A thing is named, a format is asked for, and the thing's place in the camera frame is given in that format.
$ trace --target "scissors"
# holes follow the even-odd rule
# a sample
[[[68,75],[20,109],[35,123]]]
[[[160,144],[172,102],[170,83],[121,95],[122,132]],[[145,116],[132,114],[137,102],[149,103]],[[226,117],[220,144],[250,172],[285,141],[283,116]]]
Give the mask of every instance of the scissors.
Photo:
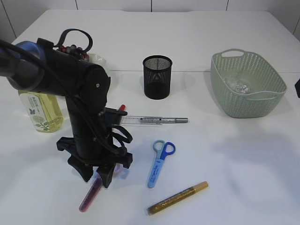
[[[158,143],[162,144],[161,149],[157,148]],[[172,146],[173,150],[167,152],[167,146]],[[153,149],[156,151],[156,159],[153,165],[149,180],[148,180],[148,187],[153,188],[155,186],[156,181],[158,180],[158,176],[160,173],[161,168],[163,167],[164,160],[167,156],[174,154],[175,152],[175,145],[172,142],[165,143],[163,140],[157,140],[153,143]]]

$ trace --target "table surface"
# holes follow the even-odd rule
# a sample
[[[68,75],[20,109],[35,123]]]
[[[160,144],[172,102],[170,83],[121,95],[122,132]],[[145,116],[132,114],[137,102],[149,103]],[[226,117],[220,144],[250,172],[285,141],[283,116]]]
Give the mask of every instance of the table surface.
[[[112,70],[142,71],[142,61],[161,54],[173,71],[209,71],[213,54],[240,48],[262,55],[278,72],[300,72],[299,41],[268,12],[193,11],[145,13],[102,10],[49,10],[14,43],[45,38],[58,42],[68,28],[88,32]],[[87,46],[83,34],[66,44]]]

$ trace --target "plastic bottle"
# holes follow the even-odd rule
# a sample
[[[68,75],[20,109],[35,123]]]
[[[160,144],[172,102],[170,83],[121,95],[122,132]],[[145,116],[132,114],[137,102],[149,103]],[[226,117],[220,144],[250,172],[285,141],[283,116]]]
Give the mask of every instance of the plastic bottle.
[[[64,119],[54,95],[22,90],[18,93],[37,131],[52,133],[61,127]]]

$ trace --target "cable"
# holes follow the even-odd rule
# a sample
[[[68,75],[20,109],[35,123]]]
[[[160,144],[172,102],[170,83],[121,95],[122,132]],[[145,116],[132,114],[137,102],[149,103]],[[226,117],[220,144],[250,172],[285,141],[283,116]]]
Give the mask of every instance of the cable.
[[[60,82],[60,79],[57,76],[57,74],[52,69],[50,69],[44,62],[39,60],[37,57],[35,57],[31,53],[27,52],[26,50],[24,50],[22,48],[19,48],[15,45],[12,45],[8,42],[5,42],[3,40],[0,40],[0,48],[7,48],[7,49],[12,50],[16,53],[19,53],[22,56],[24,56],[26,58],[26,60],[28,60],[30,62],[33,62],[37,66],[39,66],[42,69],[48,71],[51,74],[51,76],[55,79],[55,81],[59,84],[61,89],[66,93],[66,96],[68,96],[74,102],[74,105],[77,107],[80,114],[83,116],[84,120],[86,121],[86,123],[90,127],[92,133],[95,135],[95,137],[97,138],[99,143],[103,147],[105,147],[107,150],[109,150],[110,152],[112,152],[116,155],[123,156],[126,153],[126,148],[125,147],[123,147],[123,146],[118,147],[118,149],[121,150],[121,151],[117,151],[117,149],[113,148],[112,146],[110,146],[109,144],[107,144],[105,142],[105,139],[101,136],[100,132],[98,131],[97,127],[94,125],[93,121],[90,119],[89,115],[86,113],[85,109],[81,106],[81,104],[77,101],[77,99],[64,87],[64,85]]]

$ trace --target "green plastic basket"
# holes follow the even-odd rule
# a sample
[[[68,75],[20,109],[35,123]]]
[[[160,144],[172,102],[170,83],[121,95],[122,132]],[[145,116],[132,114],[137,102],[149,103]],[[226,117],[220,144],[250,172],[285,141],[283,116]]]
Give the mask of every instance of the green plastic basket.
[[[242,56],[224,56],[241,52]],[[213,91],[225,113],[235,118],[254,118],[269,114],[286,92],[286,84],[276,70],[259,54],[229,49],[212,56],[210,79]],[[246,93],[234,89],[232,82],[245,84]]]

